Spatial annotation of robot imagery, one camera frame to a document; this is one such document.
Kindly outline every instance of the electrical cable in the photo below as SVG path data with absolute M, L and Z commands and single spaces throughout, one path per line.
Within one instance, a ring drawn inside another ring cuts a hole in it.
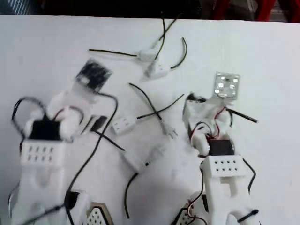
M 219 135 L 220 135 L 220 128 L 219 128 L 219 125 L 218 125 L 218 123 L 217 123 L 217 121 L 216 121 L 216 119 L 218 118 L 218 116 L 221 114 L 221 112 L 223 112 L 223 110 L 225 109 L 225 107 L 223 107 L 216 115 L 215 115 L 215 117 L 214 117 L 214 120 L 215 120 L 215 124 L 216 124 L 216 126 L 217 126 L 217 134 L 216 134 L 216 136 L 214 136 L 214 137 L 212 137 L 213 139 L 216 139 L 216 138 L 218 138 L 219 137 Z
M 157 112 L 158 113 L 161 113 L 162 111 L 164 110 L 167 110 L 168 108 L 170 108 L 172 105 L 174 105 L 179 99 L 182 98 L 182 96 L 184 96 L 184 94 L 180 95 L 174 102 L 172 102 L 169 106 L 167 106 L 166 108 L 163 108 L 161 110 L 158 110 Z M 143 116 L 138 116 L 136 119 L 139 120 L 139 119 L 142 119 L 142 118 L 145 118 L 145 117 L 148 117 L 148 116 L 152 116 L 156 114 L 156 112 L 152 112 L 152 113 L 149 113 L 149 114 L 146 114 L 146 115 L 143 115 Z
M 229 115 L 230 115 L 230 127 L 233 126 L 233 113 L 231 111 L 228 111 L 229 112 Z
M 124 148 L 122 148 L 121 146 L 119 146 L 116 142 L 114 142 L 112 139 L 110 139 L 109 137 L 107 137 L 106 135 L 98 132 L 98 131 L 94 131 L 96 134 L 103 136 L 106 140 L 108 140 L 110 143 L 112 143 L 114 146 L 116 146 L 117 148 L 121 149 L 122 151 L 126 151 Z
M 16 184 L 16 186 L 14 186 L 14 188 L 10 191 L 9 195 L 8 195 L 8 217 L 11 218 L 11 209 L 10 209 L 10 204 L 11 204 L 11 200 L 15 195 L 15 191 L 17 190 L 17 188 L 20 185 L 20 181 Z
M 191 209 L 192 205 L 193 205 L 193 204 L 201 197 L 201 195 L 202 195 L 202 193 L 203 193 L 203 188 L 204 188 L 203 170 L 200 169 L 200 171 L 201 171 L 201 174 L 202 174 L 202 187 L 201 187 L 201 191 L 200 191 L 199 195 L 198 195 L 193 201 L 191 201 L 191 202 L 189 203 L 189 205 L 188 205 L 188 207 L 187 207 L 187 215 L 188 215 L 190 218 L 193 218 L 193 219 L 199 219 L 199 220 L 203 221 L 203 222 L 205 223 L 205 225 L 207 225 L 207 222 L 206 222 L 203 218 L 201 218 L 201 217 L 196 217 L 196 216 L 192 216 L 192 215 L 190 214 L 190 209 Z
M 118 54 L 118 55 L 126 55 L 126 56 L 137 57 L 137 55 L 134 55 L 134 54 L 128 54 L 128 53 L 123 53 L 123 52 L 114 52 L 114 51 L 103 50 L 103 49 L 89 49 L 89 51 L 90 52 L 112 53 L 112 54 Z
M 131 85 L 131 86 L 137 88 L 138 90 L 140 90 L 140 91 L 143 93 L 143 95 L 144 95 L 144 96 L 146 97 L 146 99 L 148 100 L 148 102 L 149 102 L 151 108 L 153 109 L 154 113 L 157 115 L 158 119 L 159 119 L 159 120 L 162 120 L 161 116 L 159 115 L 159 112 L 155 109 L 153 103 L 151 102 L 150 98 L 149 98 L 148 95 L 145 93 L 145 91 L 143 91 L 141 88 L 139 88 L 138 86 L 136 86 L 136 85 L 133 84 L 133 83 L 129 83 L 129 85 Z
M 238 115 L 238 116 L 241 116 L 241 117 L 243 117 L 243 118 L 245 118 L 245 119 L 247 119 L 247 120 L 249 120 L 249 121 L 252 121 L 252 122 L 254 122 L 254 123 L 257 123 L 257 122 L 258 122 L 258 120 L 254 119 L 254 118 L 252 118 L 252 117 L 250 117 L 250 116 L 247 116 L 247 115 L 245 115 L 245 114 L 242 114 L 242 113 L 240 113 L 240 112 L 237 112 L 237 111 L 235 111 L 235 110 L 233 110 L 233 109 L 228 109 L 228 108 L 226 108 L 226 110 L 229 111 L 229 112 L 231 112 L 231 113 L 233 113 L 233 114 L 236 114 L 236 115 Z
M 52 214 L 58 210 L 60 210 L 61 208 L 63 208 L 65 206 L 65 204 L 62 204 L 62 205 L 57 205 L 57 206 L 54 206 L 53 208 L 50 208 L 49 210 L 45 210 L 44 213 L 41 213 L 40 215 L 38 216 L 35 216 L 33 218 L 30 218 L 28 220 L 26 220 L 25 222 L 19 224 L 19 225 L 29 225 L 29 224 L 32 224 L 32 223 L 35 223 L 36 221 L 38 221 L 39 219 L 49 215 L 49 214 Z
M 105 127 L 103 128 L 102 134 L 104 134 L 105 131 L 107 130 L 107 128 L 108 128 L 110 122 L 113 120 L 113 118 L 114 118 L 114 116 L 115 116 L 115 114 L 116 114 L 116 112 L 117 112 L 117 110 L 118 110 L 119 102 L 118 102 L 118 100 L 117 100 L 117 98 L 116 98 L 115 96 L 112 96 L 112 95 L 109 95 L 109 94 L 104 94 L 104 93 L 97 93 L 97 92 L 96 92 L 95 94 L 100 95 L 100 96 L 103 96 L 103 97 L 111 98 L 111 99 L 113 99 L 113 100 L 115 101 L 115 109 L 114 109 L 114 111 L 113 111 L 113 113 L 112 113 L 110 119 L 108 120 L 107 124 L 106 124 Z M 69 185 L 69 187 L 68 187 L 68 189 L 67 189 L 67 193 L 68 193 L 69 191 L 71 191 L 72 186 L 74 185 L 76 179 L 78 178 L 78 176 L 80 175 L 80 173 L 83 171 L 83 169 L 86 167 L 86 165 L 89 163 L 89 161 L 93 158 L 94 154 L 95 154 L 96 151 L 97 151 L 97 148 L 98 148 L 98 146 L 99 146 L 99 144 L 100 144 L 100 141 L 101 141 L 102 137 L 103 137 L 103 136 L 101 135 L 101 136 L 98 138 L 98 141 L 97 141 L 97 143 L 96 143 L 96 145 L 95 145 L 95 148 L 94 148 L 94 150 L 92 151 L 91 155 L 90 155 L 90 156 L 88 157 L 88 159 L 84 162 L 84 164 L 80 167 L 80 169 L 78 170 L 78 172 L 76 173 L 76 175 L 75 175 L 74 178 L 72 179 L 72 181 L 71 181 L 71 183 L 70 183 L 70 185 Z M 71 216 L 71 213 L 70 213 L 70 210 L 69 210 L 68 207 L 66 207 L 66 212 L 67 212 L 67 214 L 68 214 L 68 217 L 69 217 L 69 220 L 70 220 L 71 225 L 74 225 L 74 222 L 73 222 L 73 220 L 72 220 L 72 216 Z
M 241 223 L 241 222 L 245 221 L 246 219 L 248 219 L 249 217 L 256 215 L 258 212 L 259 212 L 259 210 L 252 210 L 250 213 L 248 213 L 247 215 L 245 215 L 241 219 L 238 219 L 237 222 Z
M 171 69 L 175 69 L 175 68 L 179 67 L 179 66 L 181 65 L 181 63 L 183 63 L 184 59 L 185 59 L 186 56 L 187 56 L 187 53 L 188 53 L 188 45 L 187 45 L 187 43 L 186 43 L 184 37 L 182 38 L 182 41 L 183 41 L 183 44 L 184 44 L 184 46 L 185 46 L 185 54 L 184 54 L 183 58 L 181 59 L 181 61 L 180 61 L 178 64 L 176 64 L 175 66 L 172 66 Z
M 178 16 L 173 19 L 173 21 L 170 23 L 170 25 L 167 27 L 167 29 L 165 30 L 165 34 L 167 33 L 167 31 L 172 27 L 172 25 L 176 22 L 176 20 L 178 20 L 181 17 L 182 13 L 179 13 Z M 164 37 L 164 34 L 162 34 L 159 38 L 159 41 Z
M 163 28 L 164 28 L 164 33 L 163 33 L 163 42 L 161 43 L 161 47 L 160 47 L 160 49 L 159 49 L 158 53 L 156 54 L 156 56 L 155 56 L 155 59 L 154 59 L 154 60 L 156 60 L 156 59 L 158 58 L 158 55 L 160 54 L 160 51 L 162 50 L 162 48 L 163 48 L 163 46 L 164 46 L 164 43 L 165 43 L 165 19 L 164 19 L 164 17 L 163 17 L 163 14 L 162 14 L 162 20 L 163 20 Z
M 39 106 L 40 109 L 42 109 L 43 113 L 44 113 L 44 119 L 45 120 L 48 120 L 49 118 L 47 117 L 47 112 L 46 112 L 46 108 L 45 108 L 45 105 L 40 101 L 38 100 L 37 98 L 35 97 L 22 97 L 20 98 L 15 106 L 14 106 L 14 109 L 13 109 L 13 113 L 12 113 L 12 117 L 11 117 L 11 121 L 13 123 L 13 125 L 15 126 L 15 128 L 17 129 L 17 131 L 20 133 L 20 135 L 22 136 L 22 138 L 24 139 L 25 138 L 25 133 L 23 131 L 23 129 L 21 128 L 21 126 L 18 124 L 18 122 L 16 121 L 15 119 L 15 115 L 18 111 L 18 108 L 21 104 L 22 101 L 28 101 L 28 102 L 33 102 L 35 103 L 36 105 Z
M 192 130 L 190 140 L 192 139 L 194 132 L 196 131 L 198 125 L 200 125 L 200 124 L 205 124 L 209 128 L 209 130 L 210 130 L 210 137 L 212 137 L 212 130 L 211 130 L 210 126 L 207 123 L 200 121 L 200 122 L 196 123 L 195 128 Z
M 129 212 L 128 212 L 128 208 L 127 208 L 127 192 L 129 189 L 130 184 L 133 182 L 133 180 L 137 177 L 137 175 L 139 175 L 137 172 L 130 178 L 126 189 L 125 189 L 125 194 L 124 194 L 124 208 L 125 208 L 125 212 L 126 212 L 126 216 L 129 219 Z
M 254 179 L 255 179 L 255 177 L 256 177 L 256 172 L 255 172 L 255 170 L 252 168 L 252 166 L 250 166 L 250 164 L 243 158 L 243 161 L 244 161 L 244 163 L 249 167 L 249 169 L 252 171 L 252 173 L 253 173 L 253 176 L 252 176 L 252 178 L 251 178 L 251 180 L 250 180 L 250 182 L 249 182 L 249 185 L 248 185 L 248 192 L 249 192 L 249 194 L 250 194 L 250 190 L 251 190 L 251 186 L 252 186 L 252 184 L 253 184 L 253 181 L 254 181 Z
M 192 222 L 194 222 L 196 219 L 192 219 L 191 221 L 189 221 L 189 223 L 187 223 L 186 225 L 191 224 Z

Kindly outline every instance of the red chair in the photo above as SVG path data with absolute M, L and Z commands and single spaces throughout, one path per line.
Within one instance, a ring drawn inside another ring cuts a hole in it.
M 269 21 L 271 10 L 274 7 L 276 0 L 255 0 L 257 2 L 258 8 L 256 11 L 257 21 Z M 215 0 L 213 6 L 212 19 L 221 20 L 224 18 L 224 13 L 229 6 L 229 0 Z
M 290 22 L 300 23 L 300 0 L 290 0 L 292 17 Z

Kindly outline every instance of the red wire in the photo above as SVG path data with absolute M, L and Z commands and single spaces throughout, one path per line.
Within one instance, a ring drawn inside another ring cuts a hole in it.
M 62 111 L 64 111 L 64 109 L 59 110 L 59 111 L 55 114 L 55 116 L 53 117 L 52 120 L 56 120 L 56 118 L 58 117 L 58 115 L 59 115 Z
M 217 119 L 218 116 L 221 114 L 221 112 L 223 112 L 224 109 L 225 109 L 225 107 L 223 107 L 223 108 L 215 115 L 215 117 L 214 117 L 214 120 L 215 120 L 215 123 L 216 123 L 216 126 L 217 126 L 217 135 L 214 136 L 213 139 L 218 138 L 219 135 L 220 135 L 220 128 L 219 128 L 219 125 L 218 125 L 216 119 Z
M 203 177 L 203 170 L 202 169 L 200 169 L 200 171 L 201 171 L 201 174 L 202 174 L 202 188 L 201 188 L 201 191 L 200 191 L 200 193 L 199 193 L 199 195 L 194 199 L 194 200 L 192 200 L 191 202 L 189 202 L 189 205 L 188 205 L 188 207 L 187 207 L 187 215 L 190 217 L 190 218 L 193 218 L 193 219 L 199 219 L 199 220 L 201 220 L 201 221 L 203 221 L 204 223 L 205 223 L 205 225 L 207 225 L 207 222 L 203 219 L 203 218 L 201 218 L 201 217 L 196 217 L 196 216 L 191 216 L 190 215 L 190 208 L 194 208 L 193 207 L 193 204 L 201 197 L 201 195 L 202 195 L 202 193 L 203 193 L 203 188 L 204 188 L 204 177 Z

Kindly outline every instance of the black wire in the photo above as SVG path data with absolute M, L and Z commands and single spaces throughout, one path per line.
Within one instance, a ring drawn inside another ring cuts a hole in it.
M 117 148 L 121 149 L 122 151 L 126 151 L 124 148 L 122 148 L 121 146 L 119 146 L 116 142 L 114 142 L 112 139 L 110 139 L 109 137 L 107 137 L 106 135 L 98 132 L 98 131 L 94 131 L 96 134 L 103 136 L 106 140 L 108 140 L 110 143 L 112 143 L 114 146 L 116 146 Z
M 165 42 L 165 19 L 164 19 L 163 15 L 162 15 L 162 20 L 163 20 L 163 27 L 164 27 L 163 42 L 161 43 L 161 47 L 160 47 L 158 53 L 156 54 L 154 60 L 156 60 L 156 59 L 158 58 L 158 55 L 159 55 L 160 51 L 162 50 L 162 48 L 163 48 L 163 46 L 164 46 L 164 42 Z
M 107 128 L 108 128 L 110 122 L 112 121 L 113 117 L 115 116 L 115 114 L 116 114 L 116 112 L 117 112 L 117 110 L 118 110 L 119 102 L 118 102 L 118 100 L 117 100 L 117 98 L 116 98 L 115 96 L 112 96 L 112 95 L 109 95 L 109 94 L 104 94 L 104 93 L 95 93 L 95 94 L 100 95 L 100 96 L 103 96 L 103 97 L 111 98 L 111 99 L 113 99 L 113 100 L 115 101 L 115 104 L 116 104 L 115 109 L 114 109 L 114 111 L 113 111 L 113 113 L 112 113 L 110 119 L 108 120 L 106 126 L 104 127 L 104 129 L 103 129 L 103 131 L 102 131 L 102 133 L 104 134 L 105 131 L 107 130 Z M 74 185 L 76 179 L 78 178 L 78 176 L 80 175 L 80 173 L 83 171 L 83 169 L 86 167 L 86 165 L 89 163 L 89 161 L 93 158 L 94 154 L 95 154 L 96 151 L 97 151 L 97 148 L 98 148 L 98 146 L 99 146 L 99 144 L 100 144 L 100 141 L 101 141 L 102 137 L 103 137 L 103 136 L 101 135 L 101 136 L 98 138 L 98 141 L 97 141 L 97 143 L 96 143 L 96 145 L 95 145 L 95 148 L 94 148 L 94 150 L 92 151 L 91 155 L 88 157 L 88 159 L 84 162 L 84 164 L 80 167 L 80 169 L 78 170 L 78 172 L 75 174 L 74 178 L 72 179 L 72 181 L 71 181 L 71 183 L 70 183 L 70 185 L 69 185 L 69 187 L 68 187 L 68 189 L 67 189 L 67 193 L 68 193 L 69 191 L 71 191 L 72 186 Z M 66 212 L 67 212 L 67 214 L 68 214 L 68 217 L 69 217 L 69 220 L 70 220 L 71 225 L 74 225 L 74 222 L 73 222 L 73 220 L 72 220 L 72 216 L 71 216 L 71 213 L 70 213 L 70 210 L 69 210 L 68 207 L 66 207 Z
M 153 109 L 154 113 L 157 115 L 158 119 L 159 119 L 159 120 L 162 120 L 161 116 L 159 115 L 159 112 L 155 109 L 153 103 L 151 102 L 150 98 L 149 98 L 148 95 L 145 93 L 145 91 L 143 91 L 141 88 L 139 88 L 138 86 L 136 86 L 136 85 L 133 84 L 133 83 L 129 83 L 129 85 L 131 85 L 131 86 L 137 88 L 138 90 L 140 90 L 140 91 L 144 94 L 144 96 L 145 96 L 146 99 L 148 100 L 148 102 L 149 102 L 151 108 Z
M 229 112 L 229 115 L 230 115 L 230 127 L 233 126 L 233 113 L 231 111 L 228 111 Z
M 196 219 L 192 219 L 191 221 L 189 221 L 189 223 L 187 224 L 187 225 L 189 225 L 189 224 L 191 224 L 192 222 L 194 222 Z
M 36 222 L 37 220 L 39 220 L 39 219 L 41 219 L 41 218 L 43 218 L 43 217 L 45 217 L 45 216 L 47 216 L 47 215 L 49 215 L 49 214 L 52 214 L 52 213 L 54 213 L 54 212 L 60 210 L 60 209 L 61 209 L 62 207 L 64 207 L 64 206 L 65 206 L 65 204 L 62 204 L 62 205 L 56 205 L 56 206 L 54 206 L 53 208 L 50 208 L 49 210 L 46 210 L 44 213 L 42 213 L 42 214 L 40 214 L 40 215 L 38 215 L 38 216 L 36 216 L 36 217 L 30 218 L 30 219 L 26 220 L 25 222 L 23 222 L 23 223 L 21 223 L 21 224 L 19 224 L 19 225 L 28 225 L 28 224 L 32 224 L 32 223 Z
M 129 219 L 129 212 L 128 212 L 128 208 L 127 208 L 127 192 L 129 189 L 130 184 L 133 182 L 133 180 L 137 177 L 137 175 L 139 175 L 137 172 L 132 176 L 132 178 L 130 178 L 126 189 L 125 189 L 125 194 L 124 194 L 124 208 L 125 208 L 125 212 L 126 212 L 126 216 Z
M 187 53 L 188 53 L 188 45 L 187 45 L 187 43 L 186 43 L 184 37 L 182 38 L 182 41 L 183 41 L 183 44 L 184 44 L 184 46 L 185 46 L 185 53 L 184 53 L 184 56 L 183 56 L 183 58 L 181 59 L 181 61 L 180 61 L 178 64 L 176 64 L 175 66 L 172 66 L 171 69 L 175 69 L 175 68 L 177 68 L 178 66 L 180 66 L 181 63 L 183 63 L 184 59 L 185 59 L 186 56 L 187 56 Z
M 212 136 L 212 130 L 211 130 L 210 126 L 207 123 L 201 121 L 201 122 L 196 123 L 195 127 L 197 127 L 200 124 L 205 124 L 208 127 L 208 129 L 210 130 L 210 135 Z
M 193 205 L 193 204 L 201 197 L 201 195 L 202 195 L 202 193 L 203 193 L 203 189 L 204 189 L 204 175 L 203 175 L 203 170 L 200 169 L 200 171 L 201 171 L 201 174 L 202 174 L 202 187 L 201 187 L 201 191 L 200 191 L 199 195 L 198 195 L 194 200 L 192 200 L 192 201 L 189 203 L 188 208 L 189 208 L 191 205 Z M 187 215 L 188 215 L 188 217 L 190 217 L 190 218 L 193 218 L 193 219 L 199 219 L 199 220 L 203 221 L 203 222 L 205 223 L 205 225 L 207 225 L 207 222 L 206 222 L 205 219 L 203 219 L 202 217 L 197 217 L 197 216 L 191 217 L 191 216 L 189 215 L 189 212 L 188 212 L 188 211 L 187 211 Z
M 11 117 L 11 121 L 12 121 L 13 125 L 15 126 L 15 128 L 17 129 L 17 131 L 18 131 L 18 132 L 20 133 L 20 135 L 22 136 L 22 138 L 24 139 L 24 138 L 25 138 L 25 133 L 24 133 L 23 129 L 21 128 L 21 126 L 18 124 L 18 122 L 17 122 L 16 119 L 15 119 L 15 115 L 16 115 L 16 113 L 17 113 L 17 111 L 18 111 L 18 108 L 19 108 L 19 106 L 20 106 L 20 104 L 21 104 L 22 101 L 28 101 L 28 102 L 33 102 L 33 103 L 35 103 L 36 105 L 39 106 L 39 108 L 42 109 L 42 111 L 43 111 L 43 113 L 44 113 L 44 118 L 47 119 L 47 120 L 48 120 L 49 118 L 47 117 L 47 112 L 46 112 L 45 105 L 44 105 L 40 100 L 38 100 L 38 99 L 35 98 L 35 97 L 22 97 L 22 98 L 20 98 L 20 99 L 16 102 L 16 104 L 15 104 L 15 106 L 14 106 L 13 113 L 12 113 L 12 117 Z
M 170 25 L 167 27 L 167 29 L 165 30 L 165 34 L 167 33 L 167 31 L 172 27 L 172 25 L 176 22 L 176 20 L 178 20 L 181 17 L 182 13 L 179 13 L 178 16 L 170 23 Z M 164 33 L 160 36 L 159 41 L 164 37 Z
M 167 106 L 166 108 L 163 108 L 163 109 L 161 109 L 161 110 L 158 110 L 157 112 L 158 112 L 158 113 L 161 113 L 162 111 L 167 110 L 167 109 L 170 108 L 172 105 L 174 105 L 179 99 L 181 99 L 182 96 L 184 96 L 184 94 L 180 95 L 180 97 L 177 98 L 174 102 L 172 102 L 172 104 L 170 104 L 170 105 Z M 149 114 L 146 114 L 146 115 L 143 115 L 143 116 L 138 116 L 136 119 L 139 120 L 139 119 L 145 118 L 145 117 L 147 117 L 147 116 L 152 116 L 152 115 L 154 115 L 154 114 L 156 114 L 156 112 L 152 112 L 152 113 L 149 113 Z
M 254 123 L 257 123 L 257 122 L 258 122 L 258 120 L 254 119 L 254 118 L 252 118 L 252 117 L 250 117 L 250 116 L 247 116 L 247 115 L 245 115 L 245 114 L 242 114 L 242 113 L 240 113 L 240 112 L 238 112 L 238 111 L 235 111 L 235 110 L 233 110 L 233 109 L 228 109 L 228 108 L 226 108 L 226 110 L 229 111 L 229 112 L 231 112 L 231 113 L 233 113 L 233 114 L 236 114 L 236 115 L 238 115 L 238 116 L 241 116 L 241 117 L 243 117 L 243 118 L 245 118 L 245 119 L 247 119 L 247 120 L 249 120 L 249 121 L 252 121 L 252 122 L 254 122 Z
M 133 54 L 123 53 L 123 52 L 114 52 L 114 51 L 103 50 L 103 49 L 89 49 L 89 51 L 91 51 L 91 52 L 102 52 L 102 53 L 113 53 L 113 54 L 118 54 L 118 55 L 126 55 L 126 56 L 137 57 L 137 55 L 133 55 Z
M 258 212 L 259 212 L 259 210 L 252 210 L 250 213 L 248 213 L 244 217 L 238 219 L 238 223 L 241 223 L 241 222 L 245 221 L 246 219 L 248 219 L 251 216 L 255 216 Z
M 249 194 L 250 194 L 250 190 L 251 190 L 251 186 L 252 186 L 252 184 L 253 184 L 253 181 L 254 181 L 254 179 L 255 179 L 255 177 L 256 177 L 256 172 L 255 172 L 255 170 L 252 168 L 252 166 L 250 166 L 250 164 L 243 158 L 243 161 L 244 161 L 244 163 L 249 167 L 249 169 L 252 171 L 252 173 L 253 173 L 253 176 L 252 176 L 252 178 L 251 178 L 251 181 L 249 182 L 249 185 L 248 185 L 248 192 L 249 192 Z

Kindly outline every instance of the white plastic bracket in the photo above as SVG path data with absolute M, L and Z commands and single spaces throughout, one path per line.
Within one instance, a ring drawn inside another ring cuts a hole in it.
M 64 158 L 66 144 L 60 141 L 25 140 L 22 144 L 22 175 L 12 225 L 64 202 L 66 194 Z M 63 225 L 63 209 L 44 218 L 45 224 Z
M 209 208 L 209 225 L 225 225 L 229 214 L 238 220 L 256 209 L 248 193 L 241 156 L 207 156 L 201 168 Z M 224 191 L 225 186 L 229 186 L 229 194 Z M 250 216 L 240 224 L 258 225 L 258 216 Z

